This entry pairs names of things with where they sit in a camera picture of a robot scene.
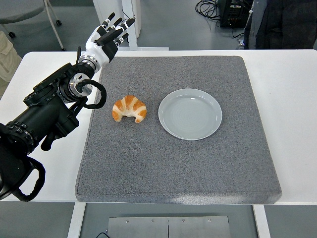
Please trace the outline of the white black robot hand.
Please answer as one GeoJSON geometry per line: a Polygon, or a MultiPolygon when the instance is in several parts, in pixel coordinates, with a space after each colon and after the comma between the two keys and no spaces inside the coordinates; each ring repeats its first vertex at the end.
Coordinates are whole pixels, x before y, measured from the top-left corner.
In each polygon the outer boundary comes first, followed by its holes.
{"type": "Polygon", "coordinates": [[[79,54],[78,63],[90,65],[95,72],[101,66],[113,60],[119,46],[128,38],[127,29],[134,24],[134,18],[117,19],[113,24],[110,22],[115,17],[115,13],[98,26],[88,38],[83,53],[79,54]]]}

